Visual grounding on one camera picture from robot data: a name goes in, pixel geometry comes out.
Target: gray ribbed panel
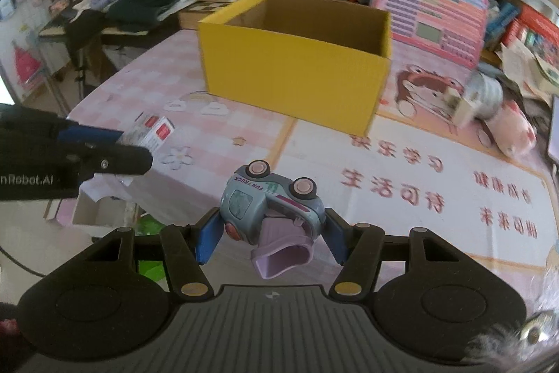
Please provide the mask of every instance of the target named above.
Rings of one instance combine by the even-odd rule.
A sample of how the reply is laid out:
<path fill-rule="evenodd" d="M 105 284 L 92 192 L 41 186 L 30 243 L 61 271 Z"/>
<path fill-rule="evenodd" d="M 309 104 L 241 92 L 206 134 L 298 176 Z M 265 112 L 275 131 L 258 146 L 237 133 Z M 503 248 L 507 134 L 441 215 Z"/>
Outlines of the gray ribbed panel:
<path fill-rule="evenodd" d="M 358 305 L 332 302 L 319 286 L 225 286 L 182 305 L 161 336 L 120 358 L 89 364 L 35 355 L 20 373 L 488 373 L 403 353 Z"/>

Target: toy car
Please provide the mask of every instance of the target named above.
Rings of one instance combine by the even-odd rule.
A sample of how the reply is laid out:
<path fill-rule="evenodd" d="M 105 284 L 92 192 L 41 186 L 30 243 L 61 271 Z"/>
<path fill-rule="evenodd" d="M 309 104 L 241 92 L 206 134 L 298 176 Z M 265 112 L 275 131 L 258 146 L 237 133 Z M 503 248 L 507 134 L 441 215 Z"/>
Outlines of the toy car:
<path fill-rule="evenodd" d="M 281 217 L 267 217 L 268 210 Z M 231 239 L 258 245 L 251 260 L 263 278 L 311 261 L 314 240 L 325 221 L 312 179 L 273 174 L 263 160 L 235 171 L 223 193 L 220 213 Z"/>

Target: dark green cloth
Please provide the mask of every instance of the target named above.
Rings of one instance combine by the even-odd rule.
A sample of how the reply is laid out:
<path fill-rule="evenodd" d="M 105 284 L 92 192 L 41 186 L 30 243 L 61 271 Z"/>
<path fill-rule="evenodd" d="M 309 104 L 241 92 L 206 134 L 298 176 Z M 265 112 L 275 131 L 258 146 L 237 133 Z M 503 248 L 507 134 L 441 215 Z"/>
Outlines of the dark green cloth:
<path fill-rule="evenodd" d="M 108 9 L 107 19 L 121 30 L 137 32 L 153 29 L 157 17 L 178 0 L 119 0 Z"/>

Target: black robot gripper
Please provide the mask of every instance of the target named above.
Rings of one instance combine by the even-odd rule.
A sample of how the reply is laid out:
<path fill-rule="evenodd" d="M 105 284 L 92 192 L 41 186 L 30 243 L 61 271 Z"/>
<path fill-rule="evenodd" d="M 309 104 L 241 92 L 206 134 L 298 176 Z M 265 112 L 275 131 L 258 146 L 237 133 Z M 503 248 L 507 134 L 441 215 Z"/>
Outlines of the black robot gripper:
<path fill-rule="evenodd" d="M 216 208 L 159 235 L 118 229 L 60 266 L 20 300 L 20 330 L 37 349 L 20 371 L 491 372 L 462 361 L 467 345 L 526 316 L 509 285 L 428 229 L 389 236 L 332 209 L 322 236 L 343 268 L 328 294 L 223 285 L 215 295 L 199 265 L 223 226 Z M 137 273 L 140 260 L 163 261 L 168 292 Z M 375 291 L 383 261 L 405 272 Z"/>

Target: black cable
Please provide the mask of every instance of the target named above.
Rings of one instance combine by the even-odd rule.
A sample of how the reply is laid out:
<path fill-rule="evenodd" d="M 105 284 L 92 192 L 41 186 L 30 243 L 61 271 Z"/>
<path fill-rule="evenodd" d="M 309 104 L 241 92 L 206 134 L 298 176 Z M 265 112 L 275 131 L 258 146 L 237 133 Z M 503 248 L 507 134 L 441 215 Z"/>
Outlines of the black cable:
<path fill-rule="evenodd" d="M 46 275 L 43 275 L 42 273 L 38 273 L 35 272 L 33 269 L 29 269 L 29 267 L 24 266 L 22 263 L 20 263 L 18 260 L 16 260 L 16 258 L 14 258 L 12 255 L 10 255 L 10 253 L 8 253 L 7 251 L 5 251 L 1 246 L 0 246 L 0 253 L 2 253 L 2 255 L 4 255 L 6 258 L 8 258 L 10 261 L 12 261 L 12 263 L 16 264 L 16 266 L 21 267 L 25 272 L 29 272 L 32 275 L 35 275 L 37 277 L 46 277 Z"/>

